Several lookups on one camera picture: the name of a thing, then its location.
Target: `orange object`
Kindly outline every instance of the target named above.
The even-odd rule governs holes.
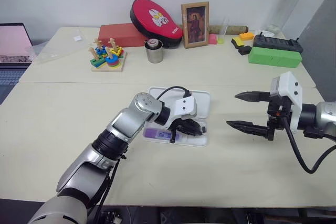
[[[250,39],[253,39],[254,38],[254,34],[253,33],[244,33],[244,34],[239,34],[240,36],[240,39],[241,40],[250,40]]]
[[[145,40],[148,40],[132,23],[100,26],[98,40],[108,46],[110,38],[115,39],[119,47],[143,47]]]

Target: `wooden peg puzzle toy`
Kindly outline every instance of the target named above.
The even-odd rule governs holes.
[[[123,70],[124,62],[127,53],[122,47],[117,46],[113,38],[110,38],[109,43],[112,47],[105,46],[101,40],[95,39],[94,43],[97,47],[89,48],[93,59],[91,62],[91,70],[98,72],[121,72]]]

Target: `transparent bottle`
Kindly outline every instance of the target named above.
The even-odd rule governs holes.
[[[288,20],[289,15],[293,12],[298,1],[299,0],[281,0],[266,30],[278,34]]]

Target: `laptop keyboard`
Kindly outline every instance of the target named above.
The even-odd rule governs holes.
[[[0,70],[0,85],[15,85],[19,82],[20,77],[25,70]]]

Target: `black remote control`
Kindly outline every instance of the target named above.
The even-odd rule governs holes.
[[[298,39],[277,39],[271,37],[265,37],[264,35],[259,34],[254,37],[253,46],[254,47],[264,47],[270,49],[280,49],[286,51],[294,51],[294,52],[303,52],[303,48],[298,43]]]

